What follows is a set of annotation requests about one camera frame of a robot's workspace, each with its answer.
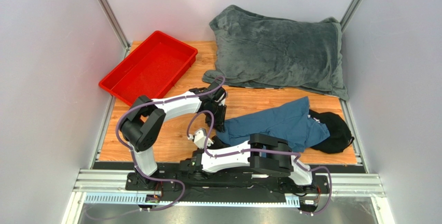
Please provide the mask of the blue t shirt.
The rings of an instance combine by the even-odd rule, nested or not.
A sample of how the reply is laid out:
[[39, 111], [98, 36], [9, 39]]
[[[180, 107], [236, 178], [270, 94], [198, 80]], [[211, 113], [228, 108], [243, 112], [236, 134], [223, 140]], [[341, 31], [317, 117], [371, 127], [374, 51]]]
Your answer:
[[326, 124], [310, 116], [310, 101], [303, 97], [279, 107], [262, 110], [224, 123], [216, 136], [230, 146], [250, 140], [252, 134], [284, 139], [294, 152], [304, 152], [330, 137]]

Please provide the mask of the black baseball cap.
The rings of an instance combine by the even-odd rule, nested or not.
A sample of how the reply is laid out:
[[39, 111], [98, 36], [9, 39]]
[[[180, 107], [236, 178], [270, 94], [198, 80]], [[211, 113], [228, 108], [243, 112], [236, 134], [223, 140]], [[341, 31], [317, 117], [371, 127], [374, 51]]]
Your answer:
[[329, 137], [312, 146], [312, 149], [327, 154], [335, 154], [344, 152], [345, 149], [352, 145], [355, 137], [352, 135], [346, 122], [339, 115], [331, 112], [318, 113], [313, 110], [309, 110], [309, 114], [315, 120], [325, 124], [329, 131]]

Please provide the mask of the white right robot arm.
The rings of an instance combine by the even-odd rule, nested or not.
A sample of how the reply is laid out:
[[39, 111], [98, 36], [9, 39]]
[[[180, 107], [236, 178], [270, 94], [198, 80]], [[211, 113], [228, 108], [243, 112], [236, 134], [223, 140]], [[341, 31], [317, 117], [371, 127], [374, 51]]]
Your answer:
[[198, 137], [199, 149], [179, 163], [180, 171], [204, 178], [222, 170], [248, 167], [269, 177], [287, 177], [297, 186], [313, 183], [310, 167], [299, 161], [300, 154], [293, 152], [284, 139], [255, 133], [238, 145], [212, 149], [200, 142], [205, 138]]

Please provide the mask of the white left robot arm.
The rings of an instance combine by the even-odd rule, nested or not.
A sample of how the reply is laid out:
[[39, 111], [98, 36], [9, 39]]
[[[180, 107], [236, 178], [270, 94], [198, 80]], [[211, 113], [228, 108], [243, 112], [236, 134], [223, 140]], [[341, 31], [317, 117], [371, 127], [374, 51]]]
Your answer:
[[117, 139], [133, 156], [135, 178], [132, 182], [148, 189], [157, 185], [150, 178], [158, 168], [152, 146], [164, 122], [185, 114], [204, 114], [210, 128], [224, 130], [227, 96], [221, 85], [213, 83], [208, 88], [194, 88], [165, 99], [138, 97], [115, 128]]

